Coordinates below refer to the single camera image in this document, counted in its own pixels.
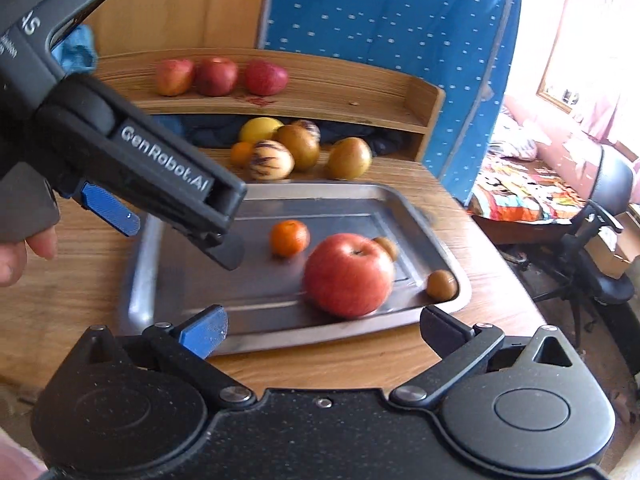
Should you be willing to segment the person's left hand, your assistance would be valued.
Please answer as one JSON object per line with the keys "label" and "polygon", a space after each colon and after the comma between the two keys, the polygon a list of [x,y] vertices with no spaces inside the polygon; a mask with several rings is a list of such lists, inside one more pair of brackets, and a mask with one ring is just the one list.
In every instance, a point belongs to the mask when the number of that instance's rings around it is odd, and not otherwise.
{"label": "person's left hand", "polygon": [[27,249],[36,256],[52,260],[58,253],[55,227],[37,233],[26,240],[0,246],[0,286],[14,285],[23,275],[27,264]]}

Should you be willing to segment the person's right hand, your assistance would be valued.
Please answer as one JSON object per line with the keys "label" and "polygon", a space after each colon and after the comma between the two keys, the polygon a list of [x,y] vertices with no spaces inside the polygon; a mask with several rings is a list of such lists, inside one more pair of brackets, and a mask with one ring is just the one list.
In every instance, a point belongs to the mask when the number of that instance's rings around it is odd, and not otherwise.
{"label": "person's right hand", "polygon": [[0,429],[0,480],[36,480],[46,465]]}

